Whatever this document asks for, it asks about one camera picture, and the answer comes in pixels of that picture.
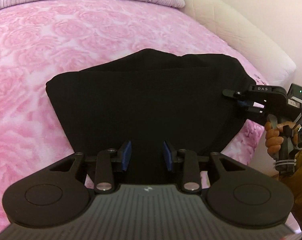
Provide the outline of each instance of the metal screw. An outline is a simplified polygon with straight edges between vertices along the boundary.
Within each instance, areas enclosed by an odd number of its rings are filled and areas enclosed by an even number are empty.
[[[183,185],[183,187],[186,189],[186,190],[190,190],[190,191],[193,191],[193,190],[197,190],[200,188],[200,185],[195,183],[195,182],[187,182],[186,184]]]
[[[108,182],[100,182],[99,184],[96,185],[96,188],[98,190],[107,191],[112,189],[112,185]]]

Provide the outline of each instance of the folded black garment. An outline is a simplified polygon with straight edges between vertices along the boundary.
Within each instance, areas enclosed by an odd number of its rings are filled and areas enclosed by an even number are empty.
[[[221,151],[245,119],[224,89],[255,84],[239,61],[221,54],[184,55],[144,49],[79,72],[55,76],[46,91],[75,152],[96,155],[132,141],[122,182],[162,184],[170,178],[162,142],[199,154]]]

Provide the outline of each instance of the black t-shirt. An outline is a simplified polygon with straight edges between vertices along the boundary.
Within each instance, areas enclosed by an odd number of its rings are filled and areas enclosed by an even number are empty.
[[[132,141],[125,179],[168,183],[162,142],[200,155],[221,151],[245,119],[224,89],[245,91],[255,81],[222,54],[184,55],[144,49],[47,82],[46,91],[75,152],[96,155]]]

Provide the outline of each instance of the label sticker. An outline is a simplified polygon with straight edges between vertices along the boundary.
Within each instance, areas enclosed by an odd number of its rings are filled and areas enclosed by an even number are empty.
[[[288,99],[288,104],[291,105],[291,106],[294,106],[296,108],[300,108],[300,103],[292,100],[292,99]]]

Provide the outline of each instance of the pink mattress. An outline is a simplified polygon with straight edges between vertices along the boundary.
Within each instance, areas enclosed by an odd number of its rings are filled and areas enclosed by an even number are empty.
[[[144,48],[230,55],[265,84],[240,53],[174,8],[131,0],[45,0],[0,10],[0,231],[9,223],[1,205],[6,188],[73,153],[45,83]],[[262,131],[247,121],[223,153],[248,164]]]

